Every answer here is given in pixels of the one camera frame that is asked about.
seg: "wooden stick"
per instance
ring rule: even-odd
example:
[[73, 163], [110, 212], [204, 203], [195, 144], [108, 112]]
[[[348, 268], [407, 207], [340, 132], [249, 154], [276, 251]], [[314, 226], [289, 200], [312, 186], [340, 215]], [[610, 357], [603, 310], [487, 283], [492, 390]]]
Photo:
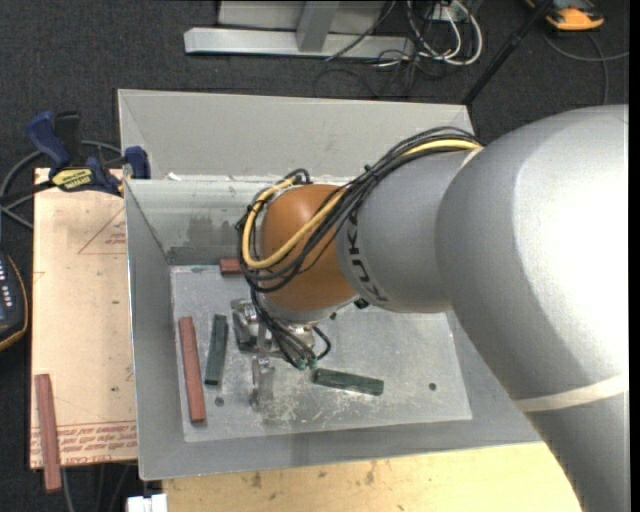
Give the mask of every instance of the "wooden stick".
[[191, 423], [199, 423], [206, 419], [202, 377], [200, 375], [200, 359], [196, 342], [196, 328], [193, 318], [182, 317], [178, 321], [180, 345], [182, 346], [182, 362], [184, 364], [184, 380], [187, 385], [187, 401]]
[[58, 427], [49, 374], [36, 375], [34, 385], [44, 463], [44, 489], [46, 492], [55, 492], [62, 488], [62, 474], [60, 473], [60, 452], [58, 451]]

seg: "black device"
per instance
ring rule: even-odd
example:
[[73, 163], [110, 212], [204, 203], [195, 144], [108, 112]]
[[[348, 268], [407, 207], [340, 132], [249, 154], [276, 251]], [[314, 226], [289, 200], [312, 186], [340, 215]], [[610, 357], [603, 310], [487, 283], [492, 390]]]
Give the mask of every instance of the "black device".
[[27, 330], [27, 292], [11, 257], [0, 246], [0, 351]]

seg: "dark carpet floor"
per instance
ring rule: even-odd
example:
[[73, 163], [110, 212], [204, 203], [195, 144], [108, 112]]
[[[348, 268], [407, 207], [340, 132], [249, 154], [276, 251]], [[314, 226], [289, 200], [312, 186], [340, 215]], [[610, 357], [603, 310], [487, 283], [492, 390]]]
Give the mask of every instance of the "dark carpet floor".
[[[631, 2], [598, 3], [607, 20], [593, 40], [605, 55], [620, 54], [629, 47]], [[309, 58], [186, 56], [184, 32], [211, 26], [214, 15], [209, 1], [0, 0], [0, 179], [34, 150], [25, 127], [43, 110], [79, 110], [86, 138], [118, 145], [119, 88], [370, 98], [370, 88], [380, 93], [389, 79], [388, 73], [349, 60], [327, 64]], [[430, 72], [443, 76], [418, 74], [410, 91], [399, 79], [381, 95], [391, 101], [460, 103], [509, 34], [530, 15], [522, 0], [483, 1], [477, 18], [486, 45], [477, 63], [444, 74], [441, 65], [432, 66]], [[395, 9], [379, 30], [405, 32], [402, 11]], [[628, 57], [608, 62], [605, 80], [601, 63], [571, 60], [553, 50], [543, 39], [547, 31], [544, 23], [536, 25], [473, 103], [473, 125], [485, 142], [551, 114], [600, 104], [605, 92], [608, 103], [629, 102]], [[566, 51], [598, 56], [586, 34], [565, 34], [555, 41]], [[326, 69], [358, 76], [321, 75]], [[28, 172], [12, 190], [27, 186]], [[16, 211], [32, 218], [31, 203]], [[6, 217], [2, 231], [5, 250], [30, 282], [31, 232]], [[29, 335], [0, 353], [0, 510], [62, 511], [62, 494], [46, 495], [41, 475], [26, 462], [29, 354]], [[99, 471], [70, 472], [76, 510], [94, 510]], [[107, 510], [122, 471], [117, 465], [106, 469], [101, 510]], [[122, 494], [141, 492], [135, 473], [129, 469]]]

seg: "wire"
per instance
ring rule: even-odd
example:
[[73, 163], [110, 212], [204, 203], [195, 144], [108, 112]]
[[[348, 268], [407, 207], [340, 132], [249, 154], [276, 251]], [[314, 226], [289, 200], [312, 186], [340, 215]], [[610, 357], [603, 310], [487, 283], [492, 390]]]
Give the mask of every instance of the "wire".
[[[260, 212], [269, 201], [289, 187], [310, 184], [305, 180], [300, 185], [300, 175], [290, 173], [271, 187], [259, 192], [247, 207], [247, 213], [238, 221], [235, 228], [238, 237], [238, 260], [251, 292], [251, 300], [256, 312], [265, 326], [273, 334], [280, 346], [283, 358], [294, 367], [302, 370], [316, 364], [331, 349], [331, 342], [320, 330], [314, 329], [326, 343], [325, 350], [316, 355], [290, 329], [280, 324], [262, 307], [260, 294], [268, 294], [282, 289], [296, 276], [311, 269], [320, 256], [333, 242], [336, 234], [347, 219], [357, 213], [367, 196], [386, 176], [402, 165], [423, 156], [442, 151], [472, 150], [482, 144], [472, 134], [455, 127], [436, 127], [409, 137], [395, 146], [373, 166], [365, 166], [364, 173], [352, 179], [346, 185], [337, 187], [324, 199], [316, 212], [289, 240], [267, 258], [254, 257], [250, 248], [256, 237], [256, 223]], [[316, 247], [321, 247], [313, 261], [307, 264], [307, 258]]]
[[609, 103], [609, 66], [607, 66], [607, 61], [605, 60], [604, 53], [602, 52], [602, 48], [600, 48], [598, 41], [596, 41], [596, 39], [591, 34], [587, 34], [587, 35], [589, 36], [589, 40], [591, 41], [596, 51], [598, 52], [598, 55], [600, 55], [600, 58], [601, 58], [600, 62], [602, 64], [602, 72], [604, 74], [604, 85], [602, 89], [602, 104], [606, 105], [607, 103]]
[[[97, 147], [98, 150], [100, 152], [102, 152], [102, 148], [104, 149], [108, 149], [109, 151], [113, 151], [114, 153], [121, 153], [121, 149], [113, 146], [111, 144], [107, 144], [105, 142], [99, 142], [99, 141], [95, 141], [95, 140], [83, 140], [82, 144], [84, 144], [85, 146], [92, 146], [92, 147]], [[35, 160], [37, 160], [40, 157], [45, 156], [44, 153], [40, 152], [40, 151], [35, 151], [29, 155], [27, 155], [26, 157], [24, 157], [22, 160], [20, 160], [17, 164], [15, 164], [7, 173], [7, 175], [5, 176], [4, 180], [2, 180], [2, 184], [0, 185], [0, 203], [2, 202], [2, 200], [5, 198], [4, 196], [7, 195], [7, 191], [9, 190], [9, 187], [11, 185], [11, 182], [13, 181], [13, 179], [21, 172], [23, 171], [27, 165], [33, 163]], [[20, 215], [17, 215], [16, 213], [12, 212], [11, 210], [13, 208], [15, 208], [16, 206], [24, 203], [25, 201], [29, 200], [32, 197], [32, 195], [29, 195], [27, 197], [24, 197], [22, 199], [20, 199], [19, 201], [16, 201], [8, 206], [2, 206], [2, 208], [0, 209], [0, 242], [2, 241], [2, 216], [6, 215], [7, 217], [9, 217], [10, 219], [16, 221], [18, 224], [22, 225], [23, 227], [33, 230], [33, 224], [29, 221], [27, 221], [26, 219], [24, 219], [23, 217], [21, 217]]]
[[629, 51], [626, 51], [623, 53], [619, 53], [617, 55], [610, 55], [608, 57], [605, 57], [604, 55], [601, 55], [600, 57], [583, 57], [582, 55], [575, 55], [573, 53], [569, 53], [563, 50], [562, 48], [557, 46], [555, 43], [553, 43], [553, 41], [551, 41], [551, 39], [549, 38], [549, 36], [547, 36], [547, 34], [543, 34], [542, 37], [547, 42], [547, 44], [551, 46], [551, 48], [553, 48], [559, 54], [564, 55], [565, 57], [569, 57], [570, 59], [579, 60], [581, 62], [610, 62], [612, 60], [623, 59], [629, 56]]
[[[417, 15], [413, 10], [411, 0], [406, 0], [406, 3], [405, 3], [407, 20], [409, 22], [409, 27], [414, 37], [416, 38], [417, 54], [420, 57], [433, 59], [436, 61], [443, 62], [445, 64], [451, 64], [453, 66], [468, 66], [476, 62], [480, 58], [480, 55], [482, 54], [482, 48], [484, 44], [483, 37], [482, 37], [482, 30], [475, 16], [469, 11], [469, 9], [467, 9], [467, 7], [462, 2], [460, 2], [459, 0], [454, 0], [451, 5], [455, 6], [465, 14], [465, 17], [467, 18], [467, 20], [469, 21], [473, 29], [473, 37], [476, 45], [475, 52], [473, 53], [472, 56], [470, 56], [467, 59], [458, 60], [455, 58], [458, 56], [462, 48], [462, 35], [458, 29], [456, 22], [451, 17], [451, 13], [449, 12], [448, 7], [441, 5], [440, 9], [441, 9], [441, 12], [444, 12], [447, 18], [446, 20], [447, 24], [451, 27], [451, 31], [456, 37], [455, 49], [448, 49], [443, 52], [438, 52], [426, 41], [424, 36], [424, 33], [425, 33], [424, 27], [422, 30], [419, 30], [418, 27], [416, 26], [414, 18], [417, 17]], [[431, 12], [429, 13], [429, 25], [427, 26], [427, 29], [431, 27], [433, 12], [434, 12], [434, 9], [432, 9]]]
[[320, 361], [321, 359], [324, 359], [329, 352], [331, 352], [331, 340], [317, 325], [313, 326], [313, 332], [320, 336], [326, 345], [325, 349], [320, 353], [320, 355], [318, 355], [318, 361]]
[[96, 494], [96, 502], [94, 506], [94, 512], [100, 512], [100, 503], [102, 500], [102, 489], [104, 488], [104, 475], [106, 472], [106, 464], [100, 466], [100, 477], [98, 478], [98, 492]]
[[73, 500], [71, 499], [71, 491], [69, 490], [69, 481], [67, 479], [67, 469], [61, 468], [62, 473], [62, 489], [64, 491], [64, 501], [67, 504], [67, 510], [69, 512], [75, 512], [75, 508], [73, 506]]
[[387, 10], [384, 12], [384, 14], [380, 16], [380, 18], [378, 18], [378, 21], [376, 21], [373, 25], [371, 25], [367, 30], [365, 30], [362, 34], [360, 34], [355, 40], [353, 40], [351, 43], [345, 46], [342, 50], [334, 53], [331, 57], [326, 58], [325, 62], [330, 62], [332, 60], [339, 59], [346, 53], [353, 50], [356, 46], [358, 46], [364, 40], [365, 37], [370, 35], [376, 28], [378, 28], [378, 25], [380, 25], [380, 23], [382, 23], [387, 18], [387, 16], [389, 16], [389, 13], [391, 13], [395, 4], [396, 4], [395, 0], [393, 0], [392, 2], [389, 2], [389, 7], [387, 7]]
[[343, 69], [343, 68], [340, 68], [340, 69], [325, 69], [325, 70], [321, 71], [320, 73], [318, 73], [318, 75], [313, 80], [313, 83], [311, 84], [311, 86], [313, 88], [313, 95], [316, 98], [321, 98], [322, 97], [318, 93], [318, 84], [320, 83], [320, 79], [322, 77], [324, 77], [326, 75], [338, 74], [338, 73], [342, 73], [342, 74], [349, 75], [351, 77], [356, 78], [360, 83], [364, 84], [364, 86], [369, 90], [369, 92], [371, 93], [371, 98], [372, 99], [379, 99], [380, 96], [379, 96], [378, 92], [359, 73], [353, 71], [352, 69]]
[[118, 484], [116, 485], [115, 491], [113, 491], [113, 496], [111, 498], [111, 502], [109, 503], [109, 508], [107, 509], [107, 512], [113, 511], [113, 507], [115, 507], [118, 501], [118, 498], [120, 497], [120, 491], [122, 490], [122, 486], [124, 485], [124, 481], [125, 481], [125, 478], [127, 477], [127, 473], [129, 473], [129, 469], [131, 469], [131, 466], [127, 465], [122, 470], [122, 475], [120, 476], [120, 480], [118, 480]]

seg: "yellow cable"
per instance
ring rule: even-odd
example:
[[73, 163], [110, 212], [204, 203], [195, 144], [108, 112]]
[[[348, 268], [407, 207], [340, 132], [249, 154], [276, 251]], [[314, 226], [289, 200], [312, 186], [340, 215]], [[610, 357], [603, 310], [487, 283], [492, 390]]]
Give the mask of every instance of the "yellow cable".
[[276, 252], [274, 252], [268, 258], [264, 260], [254, 260], [251, 257], [251, 253], [249, 252], [249, 233], [251, 233], [252, 224], [255, 221], [255, 215], [251, 217], [251, 215], [247, 218], [247, 223], [244, 228], [244, 233], [242, 237], [242, 257], [247, 265], [254, 269], [263, 269], [269, 268], [272, 265], [278, 263], [282, 258], [286, 256], [286, 254], [293, 249], [296, 244], [302, 239], [304, 235], [306, 235], [309, 231], [315, 228], [320, 222], [322, 222], [332, 208], [336, 205], [336, 203], [342, 197], [344, 191], [337, 192], [336, 195], [326, 204], [324, 207], [316, 212], [316, 214], [311, 217], [311, 219], [302, 226], [287, 242], [280, 247]]
[[478, 149], [480, 145], [475, 142], [468, 142], [466, 140], [434, 140], [432, 142], [425, 142], [420, 146], [416, 146], [415, 148], [402, 153], [401, 156], [407, 156], [412, 153], [417, 153], [418, 151], [422, 151], [424, 149], [438, 149], [443, 147], [455, 147], [456, 149]]
[[[478, 149], [481, 146], [474, 142], [468, 142], [464, 140], [443, 139], [443, 140], [425, 142], [424, 144], [421, 144], [420, 146], [412, 148], [402, 153], [399, 156], [406, 156], [412, 153], [416, 153], [418, 151], [425, 151], [428, 149], [439, 149], [444, 147], [453, 148], [453, 149], [471, 150], [471, 149]], [[251, 212], [249, 212], [249, 216], [247, 217], [247, 222], [245, 224], [244, 231], [242, 233], [242, 257], [244, 258], [244, 261], [247, 263], [249, 267], [258, 269], [258, 270], [265, 269], [275, 265], [280, 260], [282, 260], [287, 255], [287, 253], [291, 251], [291, 249], [293, 249], [298, 242], [300, 242], [300, 240], [304, 235], [306, 235], [309, 231], [314, 229], [329, 215], [329, 212], [331, 211], [331, 209], [336, 205], [336, 203], [340, 200], [340, 197], [342, 197], [342, 194], [344, 193], [344, 190], [336, 193], [336, 195], [321, 210], [316, 212], [316, 214], [304, 226], [302, 226], [289, 240], [287, 240], [287, 242], [282, 247], [280, 247], [280, 249], [274, 252], [271, 256], [263, 260], [254, 260], [251, 257], [251, 252], [249, 250], [249, 241], [251, 238], [250, 234], [253, 229], [253, 224], [256, 220], [256, 217], [258, 216], [258, 213], [262, 209], [262, 206], [264, 205], [264, 201], [268, 197], [272, 196], [278, 190], [286, 188], [292, 184], [293, 184], [293, 180], [289, 179], [289, 180], [283, 181], [278, 185], [274, 185], [270, 189], [266, 190], [265, 192], [260, 194], [260, 196], [258, 196], [258, 199], [256, 200], [256, 204], [259, 206], [259, 208], [257, 210], [255, 208], [252, 208]]]

